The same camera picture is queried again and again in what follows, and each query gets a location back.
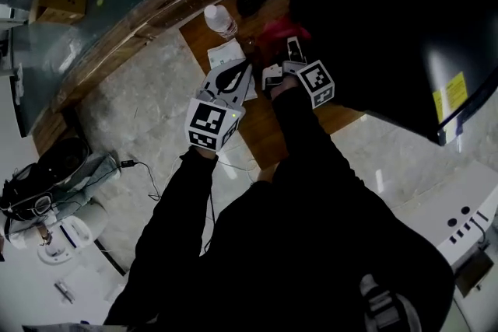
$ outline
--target wooden countertop edge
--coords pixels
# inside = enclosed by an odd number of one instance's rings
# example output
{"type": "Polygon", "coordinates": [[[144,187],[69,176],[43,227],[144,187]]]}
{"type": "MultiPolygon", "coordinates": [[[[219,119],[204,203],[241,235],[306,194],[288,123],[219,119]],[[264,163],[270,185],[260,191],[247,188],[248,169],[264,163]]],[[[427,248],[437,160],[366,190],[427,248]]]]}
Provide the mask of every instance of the wooden countertop edge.
{"type": "Polygon", "coordinates": [[[144,0],[109,30],[69,72],[51,103],[56,114],[74,106],[110,73],[167,28],[219,0],[144,0]]]}

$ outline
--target wooden table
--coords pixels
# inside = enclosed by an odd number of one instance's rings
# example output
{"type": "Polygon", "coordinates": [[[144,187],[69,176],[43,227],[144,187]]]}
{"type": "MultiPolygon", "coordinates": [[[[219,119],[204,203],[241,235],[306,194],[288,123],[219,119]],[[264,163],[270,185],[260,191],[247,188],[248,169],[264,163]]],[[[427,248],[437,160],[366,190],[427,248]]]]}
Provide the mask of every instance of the wooden table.
{"type": "MultiPolygon", "coordinates": [[[[239,26],[237,40],[243,49],[245,43],[261,35],[266,23],[289,12],[289,0],[268,0],[258,14],[242,19],[237,12],[236,0],[223,0],[219,4],[224,5],[237,21],[239,26]]],[[[201,65],[202,71],[207,74],[210,71],[208,49],[225,43],[225,40],[206,26],[203,14],[182,26],[180,31],[201,65]]],[[[257,62],[253,62],[258,98],[244,103],[246,115],[239,126],[240,135],[261,169],[275,165],[288,155],[279,123],[273,114],[271,101],[261,92],[261,70],[265,66],[268,65],[258,65],[257,62]]],[[[315,113],[328,134],[362,116],[360,112],[330,102],[317,108],[315,113]]]]}

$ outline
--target plastic water bottle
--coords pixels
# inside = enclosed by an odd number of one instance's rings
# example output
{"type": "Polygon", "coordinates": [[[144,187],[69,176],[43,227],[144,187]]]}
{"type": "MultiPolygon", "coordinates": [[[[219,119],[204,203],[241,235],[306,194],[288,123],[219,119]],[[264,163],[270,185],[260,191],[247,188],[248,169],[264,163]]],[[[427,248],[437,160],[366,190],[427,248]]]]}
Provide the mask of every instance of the plastic water bottle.
{"type": "Polygon", "coordinates": [[[209,5],[204,9],[205,23],[223,39],[237,35],[237,23],[223,5],[209,5]]]}

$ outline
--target tiled floor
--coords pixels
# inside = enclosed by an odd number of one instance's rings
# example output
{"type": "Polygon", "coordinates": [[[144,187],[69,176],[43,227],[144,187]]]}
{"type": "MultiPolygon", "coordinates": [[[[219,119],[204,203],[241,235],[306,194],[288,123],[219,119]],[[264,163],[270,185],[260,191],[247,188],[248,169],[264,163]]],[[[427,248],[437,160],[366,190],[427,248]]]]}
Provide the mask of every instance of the tiled floor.
{"type": "MultiPolygon", "coordinates": [[[[80,104],[79,117],[90,144],[94,149],[116,152],[120,160],[148,163],[162,190],[171,170],[180,163],[177,157],[188,148],[185,112],[203,78],[178,29],[169,30],[80,104]]],[[[432,190],[472,159],[498,171],[498,95],[464,128],[461,153],[455,143],[441,148],[374,117],[357,120],[332,139],[358,176],[397,213],[410,211],[430,197],[432,190]]],[[[216,167],[212,188],[216,216],[258,175],[238,134],[219,155],[221,162],[244,170],[216,167]]],[[[152,193],[146,168],[136,166],[124,170],[120,180],[105,184],[97,196],[110,214],[100,240],[125,269],[131,265],[135,244],[152,215],[155,203],[147,196],[152,193]]],[[[211,231],[212,222],[207,219],[205,242],[211,231]]]]}

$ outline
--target person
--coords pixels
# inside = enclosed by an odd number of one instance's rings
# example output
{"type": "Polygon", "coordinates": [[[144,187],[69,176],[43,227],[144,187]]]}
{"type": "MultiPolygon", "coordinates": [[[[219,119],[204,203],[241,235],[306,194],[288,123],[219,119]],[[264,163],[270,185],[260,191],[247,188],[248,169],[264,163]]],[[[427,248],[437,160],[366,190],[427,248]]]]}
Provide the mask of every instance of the person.
{"type": "Polygon", "coordinates": [[[199,256],[214,152],[191,147],[106,325],[440,330],[453,273],[349,168],[294,77],[272,90],[289,157],[221,211],[199,256]]]}

